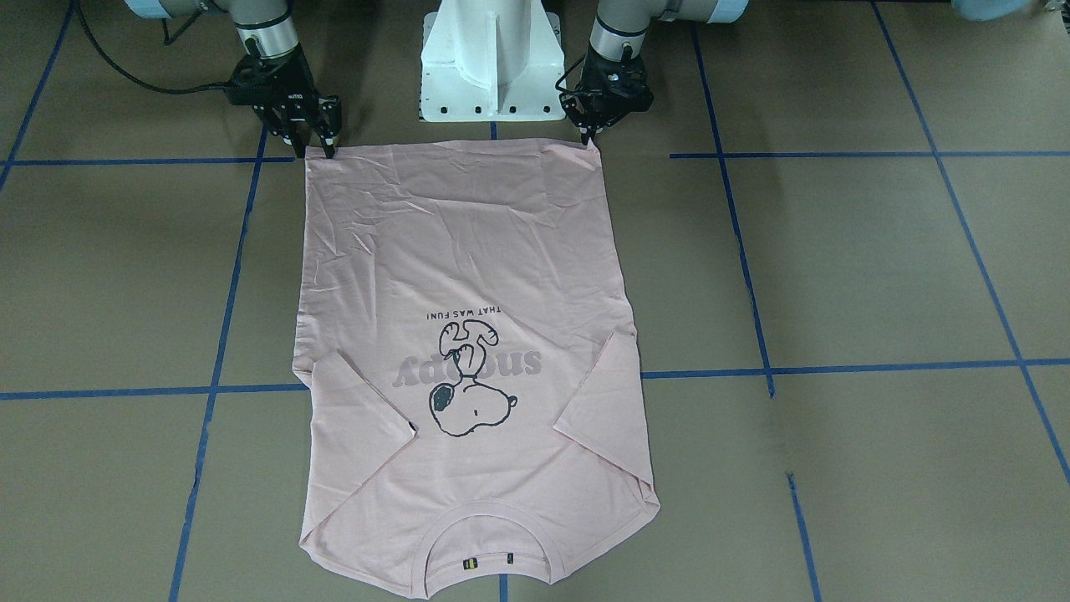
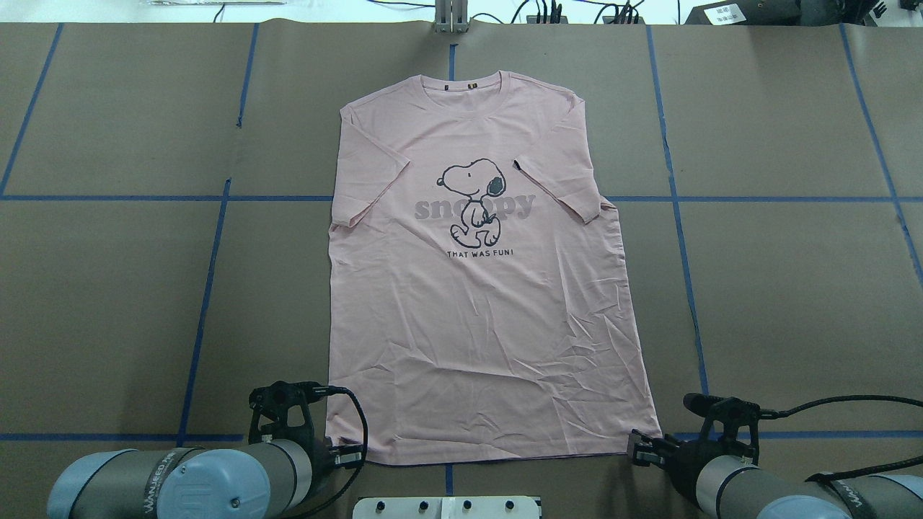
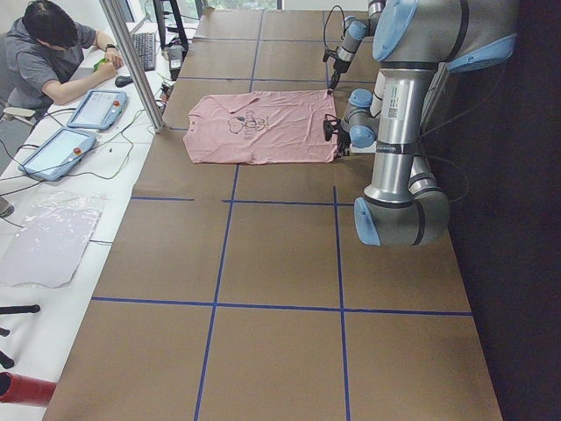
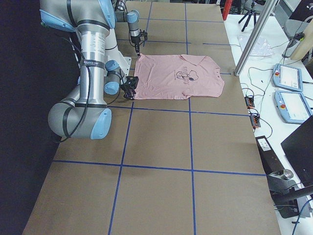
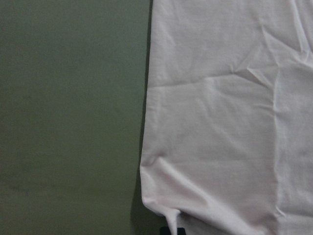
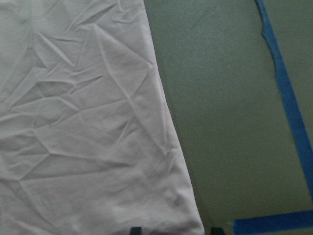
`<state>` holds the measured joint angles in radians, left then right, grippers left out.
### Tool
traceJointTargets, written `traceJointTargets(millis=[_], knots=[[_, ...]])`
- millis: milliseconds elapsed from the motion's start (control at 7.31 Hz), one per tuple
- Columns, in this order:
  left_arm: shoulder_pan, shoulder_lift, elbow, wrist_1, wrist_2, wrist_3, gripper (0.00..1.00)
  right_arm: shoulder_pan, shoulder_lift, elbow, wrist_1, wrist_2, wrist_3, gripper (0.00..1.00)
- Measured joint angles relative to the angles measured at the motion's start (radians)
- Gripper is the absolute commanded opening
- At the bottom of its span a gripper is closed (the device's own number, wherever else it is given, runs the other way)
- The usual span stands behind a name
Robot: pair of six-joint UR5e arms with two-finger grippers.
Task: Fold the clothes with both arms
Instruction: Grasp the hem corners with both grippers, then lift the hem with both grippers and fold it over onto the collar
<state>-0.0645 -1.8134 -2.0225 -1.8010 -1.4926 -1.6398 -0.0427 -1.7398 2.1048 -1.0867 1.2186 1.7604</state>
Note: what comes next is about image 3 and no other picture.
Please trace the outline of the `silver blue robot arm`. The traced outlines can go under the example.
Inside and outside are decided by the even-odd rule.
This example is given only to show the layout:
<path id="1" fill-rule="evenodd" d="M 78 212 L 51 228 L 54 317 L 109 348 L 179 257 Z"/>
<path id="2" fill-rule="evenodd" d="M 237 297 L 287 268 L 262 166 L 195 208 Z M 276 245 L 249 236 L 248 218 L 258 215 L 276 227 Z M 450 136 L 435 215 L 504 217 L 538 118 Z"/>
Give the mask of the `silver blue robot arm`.
<path id="1" fill-rule="evenodd" d="M 385 6 L 386 1 L 370 1 L 368 3 L 367 19 L 359 19 L 354 16 L 345 17 L 343 9 L 338 5 L 330 11 L 333 12 L 336 8 L 339 8 L 343 18 L 342 45 L 331 49 L 328 47 L 326 40 L 323 41 L 323 62 L 326 63 L 329 58 L 334 60 L 333 73 L 328 84 L 330 93 L 336 89 L 340 76 L 348 71 L 363 39 L 374 35 Z"/>
<path id="2" fill-rule="evenodd" d="M 518 11 L 516 1 L 372 1 L 368 18 L 344 22 L 336 73 L 366 37 L 380 66 L 374 90 L 354 90 L 340 121 L 354 147 L 375 150 L 371 183 L 354 204 L 363 243 L 417 246 L 444 233 L 449 200 L 420 145 L 425 98 L 441 64 L 462 73 L 506 61 Z"/>

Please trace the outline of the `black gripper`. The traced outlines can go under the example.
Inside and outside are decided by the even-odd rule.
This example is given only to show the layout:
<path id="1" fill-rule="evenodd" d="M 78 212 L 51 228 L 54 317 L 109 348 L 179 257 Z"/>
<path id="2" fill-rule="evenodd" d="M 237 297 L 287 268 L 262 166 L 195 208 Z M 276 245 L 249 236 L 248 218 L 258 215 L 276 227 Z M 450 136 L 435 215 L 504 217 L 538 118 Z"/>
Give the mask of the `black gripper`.
<path id="1" fill-rule="evenodd" d="M 351 138 L 348 132 L 340 131 L 337 134 L 337 157 L 350 155 Z"/>
<path id="2" fill-rule="evenodd" d="M 342 74 L 348 71 L 348 62 L 335 60 L 333 63 L 333 75 L 331 77 L 330 84 L 328 86 L 328 94 L 332 95 L 334 89 L 337 87 L 337 82 Z"/>

